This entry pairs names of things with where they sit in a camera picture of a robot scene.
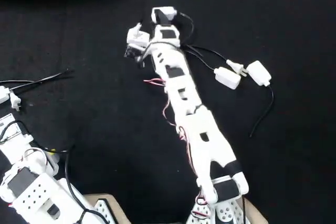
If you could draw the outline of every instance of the black carpet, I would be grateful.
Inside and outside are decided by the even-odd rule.
[[[245,65],[260,60],[272,75],[274,109],[249,139],[269,91],[250,78],[230,90],[188,58],[203,103],[242,164],[247,198],[270,223],[327,223],[335,0],[0,0],[1,80],[76,71],[23,93],[25,111],[14,116],[45,146],[76,142],[71,181],[83,194],[114,195],[135,223],[185,220],[197,194],[185,144],[162,118],[162,89],[142,82],[155,76],[150,64],[139,70],[123,58],[128,29],[151,7],[170,5],[194,19],[197,44]],[[13,112],[9,106],[0,106],[0,116]],[[0,164],[8,169],[4,157]],[[0,213],[1,223],[23,223],[4,202]]]

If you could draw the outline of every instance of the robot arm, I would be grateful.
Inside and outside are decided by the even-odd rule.
[[[0,150],[12,164],[0,184],[1,199],[31,224],[78,223],[83,208],[71,195],[66,179],[54,179],[58,173],[58,155],[32,147],[33,137],[23,134],[18,122],[12,114],[0,119],[0,132],[4,133],[0,137]],[[74,186],[71,187],[85,208],[103,213],[105,217],[102,220],[86,213],[82,224],[114,223],[107,206],[102,208],[101,202],[91,206]]]
[[[137,42],[137,38],[131,37],[129,33],[129,46],[125,56],[135,55],[136,61],[143,64],[144,58],[151,55],[155,72],[163,80],[164,91],[174,110],[176,131],[179,135],[184,134],[190,145],[196,181],[206,202],[214,204],[239,198],[248,193],[246,178],[229,142],[218,129],[211,111],[202,104],[197,93],[185,56],[179,50],[180,33],[171,24],[176,15],[177,11],[173,7],[153,8],[151,18],[156,24],[153,38],[149,40],[147,36],[145,46],[143,40]],[[130,53],[135,49],[138,50],[138,55],[136,52]],[[212,161],[228,168],[230,175],[229,179],[218,180],[215,187],[210,177]]]

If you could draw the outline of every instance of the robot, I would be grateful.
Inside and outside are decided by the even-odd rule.
[[[114,224],[104,199],[91,206],[69,180],[54,179],[58,154],[39,146],[29,132],[23,134],[20,123],[24,126],[12,114],[0,119],[0,150],[12,164],[0,184],[1,199],[31,224]]]
[[[145,58],[151,55],[159,78],[147,82],[163,86],[167,106],[171,104],[175,115],[175,122],[170,124],[186,142],[190,166],[200,188],[187,223],[250,223],[242,209],[244,207],[241,208],[236,201],[248,193],[246,178],[229,142],[197,93],[180,49],[180,33],[172,23],[177,15],[188,17],[174,7],[153,8],[153,37],[150,39],[148,33],[140,31],[141,23],[138,23],[128,32],[125,57],[133,58],[144,67]],[[211,180],[211,162],[225,167],[229,175]]]

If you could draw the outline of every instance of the white perforated bracket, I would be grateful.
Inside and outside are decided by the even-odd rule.
[[[199,205],[196,203],[191,210],[187,224],[211,224],[211,214],[212,211],[209,205]]]
[[[101,213],[108,223],[110,224],[116,224],[113,218],[113,215],[110,211],[110,208],[108,207],[107,203],[103,199],[97,200],[97,203],[95,205],[95,210],[99,213]]]
[[[244,224],[243,210],[239,207],[237,201],[228,200],[215,205],[218,219],[227,223],[234,219],[234,224]]]
[[[25,220],[29,220],[58,189],[56,181],[46,173],[42,173],[13,202],[13,207]]]

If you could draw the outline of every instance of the black cable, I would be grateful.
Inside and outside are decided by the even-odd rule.
[[[0,84],[5,83],[32,83],[34,81],[28,81],[28,80],[7,80],[7,81],[0,81]]]
[[[201,50],[204,50],[204,51],[212,52],[213,54],[216,54],[219,57],[221,57],[223,60],[227,61],[227,59],[222,54],[220,54],[219,52],[216,52],[214,50],[211,50],[211,49],[208,49],[208,48],[205,48],[205,47],[200,47],[200,46],[197,46],[197,45],[190,45],[190,46],[201,49]]]
[[[25,131],[27,134],[30,135],[30,132],[27,128],[27,126],[25,125],[24,122],[22,122],[21,120],[14,120],[14,121],[11,121],[10,123],[8,123],[6,125],[6,127],[4,127],[4,129],[2,130],[1,134],[0,134],[0,140],[4,137],[6,131],[8,130],[8,128],[14,124],[14,123],[20,123],[22,124],[22,126],[25,128]],[[4,140],[4,141],[1,141],[0,142],[0,145],[1,144],[4,144],[8,141],[8,139]],[[100,217],[105,224],[109,224],[107,222],[107,220],[104,218],[104,216],[97,212],[97,211],[94,211],[94,210],[90,210],[90,209],[87,209],[84,204],[77,198],[77,196],[75,195],[73,189],[72,189],[72,186],[71,186],[71,183],[70,183],[70,179],[69,179],[69,160],[70,160],[70,152],[73,150],[73,147],[71,147],[69,150],[64,150],[64,151],[52,151],[52,150],[49,150],[48,148],[45,148],[43,146],[41,146],[39,143],[36,142],[36,140],[34,140],[34,143],[42,150],[46,151],[46,152],[50,152],[50,153],[59,153],[59,154],[62,154],[62,153],[66,153],[67,156],[66,156],[66,161],[65,161],[65,179],[66,179],[66,182],[67,182],[67,185],[69,187],[69,191],[70,191],[70,194],[72,195],[72,197],[74,198],[74,200],[78,203],[78,205],[84,210],[84,212],[82,213],[81,217],[80,217],[80,222],[77,221],[77,223],[81,223],[82,219],[84,218],[84,215],[85,213],[89,212],[91,214],[94,214],[94,215],[97,215],[98,217]]]
[[[53,76],[48,76],[48,77],[43,78],[43,79],[38,80],[38,81],[33,81],[33,82],[30,82],[30,83],[22,84],[22,85],[13,87],[13,88],[11,88],[11,89],[9,89],[9,90],[12,91],[12,90],[19,89],[19,88],[23,88],[23,87],[26,87],[26,86],[29,86],[29,85],[32,85],[32,84],[37,84],[37,83],[43,83],[43,82],[45,82],[45,81],[50,81],[50,80],[52,80],[52,79],[55,79],[56,77],[59,77],[59,76],[61,76],[61,75],[63,75],[63,74],[70,73],[70,72],[71,72],[71,70],[67,69],[67,70],[65,70],[65,71],[63,71],[63,72],[61,72],[61,73],[57,73],[57,74],[55,74],[55,75],[53,75]]]
[[[245,206],[245,198],[241,196],[241,199],[243,200],[243,224],[246,224],[246,206]]]
[[[257,120],[257,122],[254,124],[251,132],[250,132],[250,135],[249,137],[252,138],[254,132],[256,131],[257,127],[259,126],[259,124],[261,123],[261,121],[268,115],[268,113],[270,112],[272,106],[273,106],[273,103],[274,103],[274,92],[273,92],[273,89],[271,88],[271,86],[269,85],[268,86],[268,89],[270,90],[271,92],[271,95],[272,95],[272,99],[271,99],[271,102],[270,104],[267,106],[266,110],[263,112],[263,114],[259,117],[259,119]]]
[[[2,130],[2,132],[1,132],[1,134],[0,134],[0,141],[1,141],[1,139],[4,137],[4,135],[6,134],[6,131],[8,130],[8,128],[9,128],[12,124],[14,124],[14,123],[20,123],[20,124],[22,124],[22,126],[25,128],[26,133],[30,135],[30,132],[28,131],[27,126],[24,124],[24,122],[22,122],[21,120],[14,120],[14,121],[11,121],[10,123],[8,123],[8,124],[6,125],[6,127],[4,127],[4,129]],[[6,143],[7,141],[8,141],[7,138],[4,139],[4,140],[2,140],[2,141],[0,142],[0,145],[3,145],[3,144]]]
[[[104,221],[105,224],[109,224],[108,221],[104,218],[104,216],[101,213],[99,213],[97,211],[94,211],[94,210],[87,209],[84,206],[84,204],[75,195],[75,193],[72,189],[71,183],[70,183],[70,179],[69,179],[70,153],[71,153],[72,150],[73,150],[73,147],[67,152],[67,156],[66,156],[66,159],[65,159],[65,169],[64,170],[65,170],[65,179],[66,179],[70,194],[72,195],[73,199],[78,203],[78,205],[83,209],[83,213],[81,214],[80,219],[77,221],[77,223],[81,224],[81,222],[84,218],[84,215],[87,212],[89,212],[91,214],[94,214],[94,215],[97,215],[98,217],[100,217]]]
[[[201,56],[202,58],[204,58],[204,55],[198,51],[196,48],[190,46],[190,45],[185,45],[187,48],[189,48],[190,50],[193,50],[196,54],[198,54],[199,56]]]
[[[195,25],[194,25],[194,21],[192,18],[190,18],[188,15],[186,15],[185,13],[181,13],[179,12],[179,14],[184,17],[184,18],[187,18],[189,21],[190,21],[190,24],[191,24],[191,31],[188,35],[188,37],[186,37],[184,40],[181,41],[181,45],[184,45],[189,39],[191,39],[191,37],[193,36],[194,34],[194,30],[195,30]]]
[[[193,56],[196,56],[208,69],[210,69],[211,71],[214,71],[215,69],[210,67],[198,54],[194,53],[194,52],[191,52],[191,51],[184,51],[186,52],[187,54],[191,54]]]

